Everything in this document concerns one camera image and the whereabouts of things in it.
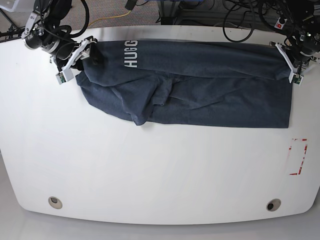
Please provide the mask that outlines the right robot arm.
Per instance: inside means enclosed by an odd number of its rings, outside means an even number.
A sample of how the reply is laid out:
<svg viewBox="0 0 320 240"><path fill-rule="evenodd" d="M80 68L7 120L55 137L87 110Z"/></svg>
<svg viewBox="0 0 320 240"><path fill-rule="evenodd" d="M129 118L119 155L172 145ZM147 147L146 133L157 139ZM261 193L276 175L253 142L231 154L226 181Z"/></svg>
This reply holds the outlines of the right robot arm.
<svg viewBox="0 0 320 240"><path fill-rule="evenodd" d="M80 31L72 33L70 25L61 25L72 8L71 0L36 0L21 35L27 48L40 48L51 55L51 61L60 75L67 69L84 70L83 61L86 59L94 65L104 61L97 47L97 39L90 36L81 42L74 40L84 34L89 26L89 7L86 1L82 0L81 3L85 15Z"/></svg>

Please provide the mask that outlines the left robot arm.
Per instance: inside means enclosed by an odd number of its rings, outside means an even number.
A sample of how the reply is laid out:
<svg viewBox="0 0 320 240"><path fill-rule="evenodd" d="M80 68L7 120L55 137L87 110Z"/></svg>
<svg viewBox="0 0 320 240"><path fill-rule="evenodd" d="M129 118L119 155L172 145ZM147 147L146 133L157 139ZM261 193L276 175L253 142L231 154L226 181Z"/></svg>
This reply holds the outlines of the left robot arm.
<svg viewBox="0 0 320 240"><path fill-rule="evenodd" d="M291 69L294 78L301 78L308 70L314 54L320 52L320 17L315 15L317 0L239 0L226 13L222 22L224 37L231 43L243 43L253 34L256 16L269 30L285 36L283 44L274 43ZM249 9L251 24L249 34L233 40L226 33L226 21L234 8Z"/></svg>

